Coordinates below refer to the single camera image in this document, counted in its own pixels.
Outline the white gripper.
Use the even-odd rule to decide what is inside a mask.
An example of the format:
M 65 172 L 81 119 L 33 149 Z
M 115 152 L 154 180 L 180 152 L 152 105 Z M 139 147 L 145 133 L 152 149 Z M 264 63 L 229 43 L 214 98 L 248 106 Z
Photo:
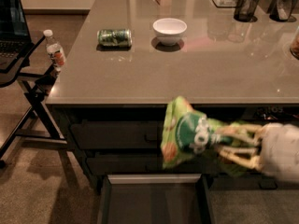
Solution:
M 299 128 L 291 124 L 270 123 L 227 125 L 216 130 L 216 134 L 229 136 L 257 147 L 227 147 L 216 145 L 215 151 L 225 164 L 237 164 L 250 170 L 261 171 L 277 180 L 299 182 Z

